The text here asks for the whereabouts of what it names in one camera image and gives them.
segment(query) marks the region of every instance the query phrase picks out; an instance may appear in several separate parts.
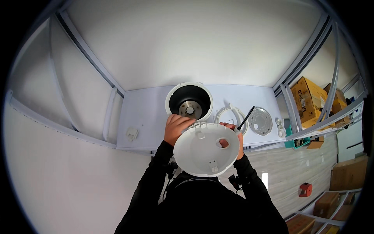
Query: white workbench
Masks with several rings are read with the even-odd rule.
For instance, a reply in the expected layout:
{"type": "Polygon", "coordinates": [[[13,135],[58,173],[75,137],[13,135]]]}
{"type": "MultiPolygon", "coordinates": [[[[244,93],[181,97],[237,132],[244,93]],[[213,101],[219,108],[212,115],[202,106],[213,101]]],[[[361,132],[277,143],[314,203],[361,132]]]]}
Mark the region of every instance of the white workbench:
{"type": "MultiPolygon", "coordinates": [[[[245,115],[252,106],[266,109],[271,115],[273,128],[266,136],[255,134],[250,128],[244,136],[244,146],[284,142],[278,136],[275,123],[281,119],[280,111],[272,88],[249,85],[204,85],[213,97],[213,111],[208,123],[213,123],[217,112],[228,107],[228,103],[239,108],[245,115]]],[[[117,148],[125,150],[156,150],[164,137],[168,115],[165,111],[165,99],[173,86],[138,89],[124,94],[120,114],[117,148]],[[139,130],[138,136],[129,141],[127,128],[139,130]]],[[[221,115],[221,122],[236,123],[234,114],[227,111],[221,115]]]]}

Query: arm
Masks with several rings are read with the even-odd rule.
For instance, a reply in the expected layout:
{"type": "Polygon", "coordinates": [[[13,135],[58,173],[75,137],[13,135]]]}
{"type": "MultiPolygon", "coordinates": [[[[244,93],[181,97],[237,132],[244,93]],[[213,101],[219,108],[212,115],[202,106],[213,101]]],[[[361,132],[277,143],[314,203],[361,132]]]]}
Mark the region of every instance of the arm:
{"type": "Polygon", "coordinates": [[[172,114],[166,121],[165,137],[149,163],[132,196],[129,208],[116,228],[115,233],[125,233],[130,226],[138,225],[140,220],[152,217],[157,207],[165,183],[166,168],[173,156],[174,144],[182,130],[190,126],[195,119],[172,114]]]}
{"type": "Polygon", "coordinates": [[[247,156],[243,154],[242,158],[234,162],[234,167],[242,181],[245,198],[251,203],[252,214],[260,223],[268,227],[268,231],[288,233],[286,222],[274,206],[265,185],[250,165],[247,156]]]}

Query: green plastic bin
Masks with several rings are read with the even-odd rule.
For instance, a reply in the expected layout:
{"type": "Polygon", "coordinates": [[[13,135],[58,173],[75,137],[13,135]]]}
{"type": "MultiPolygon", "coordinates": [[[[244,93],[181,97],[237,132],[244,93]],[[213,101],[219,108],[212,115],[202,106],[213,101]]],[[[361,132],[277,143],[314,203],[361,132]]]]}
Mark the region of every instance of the green plastic bin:
{"type": "MultiPolygon", "coordinates": [[[[286,128],[286,136],[290,136],[290,135],[292,135],[291,125],[288,128],[286,128]]],[[[310,137],[305,137],[304,138],[304,143],[302,145],[298,146],[298,147],[295,147],[294,140],[290,140],[290,141],[285,142],[284,146],[286,148],[298,149],[298,148],[300,148],[300,147],[302,147],[302,146],[304,146],[306,144],[309,144],[309,142],[310,142],[310,137]]]]}

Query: person's right hand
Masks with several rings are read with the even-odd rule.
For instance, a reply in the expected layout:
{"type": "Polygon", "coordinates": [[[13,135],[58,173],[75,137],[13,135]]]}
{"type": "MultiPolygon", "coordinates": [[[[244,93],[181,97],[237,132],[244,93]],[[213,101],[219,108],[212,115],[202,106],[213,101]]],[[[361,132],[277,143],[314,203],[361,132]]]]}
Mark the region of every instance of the person's right hand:
{"type": "Polygon", "coordinates": [[[177,139],[182,135],[182,131],[192,125],[195,121],[196,119],[172,114],[166,121],[164,141],[174,146],[177,139]]]}
{"type": "MultiPolygon", "coordinates": [[[[221,125],[231,129],[231,130],[234,130],[236,125],[235,124],[228,124],[228,123],[223,123],[223,122],[220,122],[221,125]]],[[[239,135],[237,136],[238,139],[239,139],[239,153],[236,157],[236,160],[239,160],[243,157],[244,155],[244,152],[243,152],[243,134],[242,133],[239,133],[239,135]]],[[[221,139],[220,140],[220,145],[222,146],[222,148],[226,148],[229,146],[229,143],[224,140],[224,139],[221,139]]]]}

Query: wood-patterned floor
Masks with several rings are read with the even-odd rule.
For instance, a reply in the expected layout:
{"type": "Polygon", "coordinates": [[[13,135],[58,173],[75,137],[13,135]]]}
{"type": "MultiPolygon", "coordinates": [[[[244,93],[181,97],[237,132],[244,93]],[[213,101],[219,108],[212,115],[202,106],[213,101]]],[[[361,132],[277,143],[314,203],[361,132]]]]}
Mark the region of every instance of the wood-patterned floor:
{"type": "MultiPolygon", "coordinates": [[[[297,150],[277,148],[249,152],[246,155],[261,179],[262,173],[268,173],[270,197],[285,218],[329,189],[331,169],[337,163],[336,135],[325,137],[320,149],[306,149],[306,146],[297,150]],[[299,197],[300,185],[305,182],[313,185],[312,194],[309,197],[299,197]]],[[[233,166],[218,178],[224,186],[235,192],[228,179],[232,174],[237,175],[233,166]]],[[[244,197],[242,191],[238,191],[238,194],[244,197]]]]}

